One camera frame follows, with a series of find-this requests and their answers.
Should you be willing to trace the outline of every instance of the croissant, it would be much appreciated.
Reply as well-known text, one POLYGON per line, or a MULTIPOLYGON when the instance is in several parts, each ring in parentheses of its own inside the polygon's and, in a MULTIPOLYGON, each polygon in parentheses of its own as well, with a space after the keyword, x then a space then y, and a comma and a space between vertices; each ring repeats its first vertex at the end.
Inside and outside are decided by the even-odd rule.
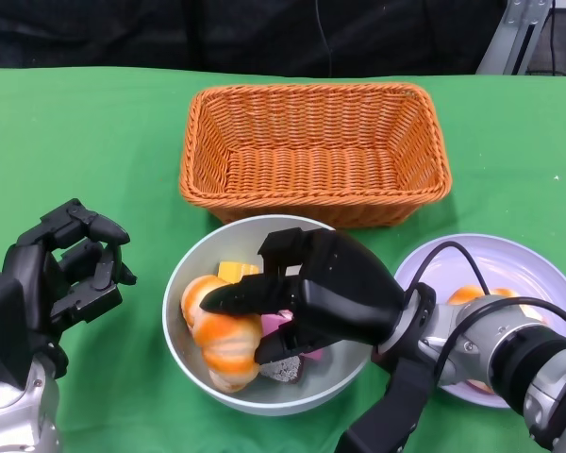
POLYGON ((214 386, 231 393, 258 374, 254 355, 262 338, 262 325, 258 315, 228 316, 201 310, 203 298, 226 284, 216 276, 196 278, 182 294, 180 305, 214 386))

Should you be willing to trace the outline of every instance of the bread roll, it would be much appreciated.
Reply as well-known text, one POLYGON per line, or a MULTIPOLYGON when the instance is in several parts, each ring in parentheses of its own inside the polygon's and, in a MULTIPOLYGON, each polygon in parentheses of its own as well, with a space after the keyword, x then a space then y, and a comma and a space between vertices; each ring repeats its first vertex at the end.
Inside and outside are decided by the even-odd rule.
POLYGON ((196 278, 185 289, 180 306, 214 385, 231 393, 258 374, 254 354, 262 338, 262 325, 258 315, 227 316, 201 310, 204 297, 226 284, 216 276, 196 278))

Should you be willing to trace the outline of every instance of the orange wicker basket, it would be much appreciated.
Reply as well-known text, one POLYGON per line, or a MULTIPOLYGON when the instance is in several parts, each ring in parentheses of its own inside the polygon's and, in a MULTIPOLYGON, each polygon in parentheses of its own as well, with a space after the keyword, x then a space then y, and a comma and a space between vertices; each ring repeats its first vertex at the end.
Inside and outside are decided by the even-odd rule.
POLYGON ((415 85, 232 86, 192 100, 180 192, 225 223, 393 226, 450 190, 436 111, 415 85))

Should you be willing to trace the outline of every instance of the black curtain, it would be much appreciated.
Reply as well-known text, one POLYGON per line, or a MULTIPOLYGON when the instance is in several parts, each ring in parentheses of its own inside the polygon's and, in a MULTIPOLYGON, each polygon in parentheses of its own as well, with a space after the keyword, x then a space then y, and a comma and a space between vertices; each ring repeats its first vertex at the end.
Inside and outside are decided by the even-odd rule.
POLYGON ((0 67, 472 74, 505 7, 505 0, 0 0, 0 67))

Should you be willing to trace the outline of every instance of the white plate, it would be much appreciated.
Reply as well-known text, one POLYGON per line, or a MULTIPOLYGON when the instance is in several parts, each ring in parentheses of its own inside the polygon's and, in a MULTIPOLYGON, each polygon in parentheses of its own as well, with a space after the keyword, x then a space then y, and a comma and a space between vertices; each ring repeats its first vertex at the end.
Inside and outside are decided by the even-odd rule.
MULTIPOLYGON (((419 247, 396 271, 395 278, 403 288, 408 287, 426 255, 445 241, 456 241, 470 252, 489 288, 508 288, 519 295, 538 297, 566 310, 566 277, 556 266, 523 245, 482 234, 445 236, 419 247)), ((470 264, 454 248, 443 250, 432 260, 424 272, 422 282, 434 288, 438 303, 446 303, 456 290, 465 285, 478 285, 470 264)), ((550 328, 566 337, 564 321, 543 309, 534 310, 544 317, 550 328)), ((481 406, 508 407, 499 396, 478 391, 467 383, 443 389, 481 406)))

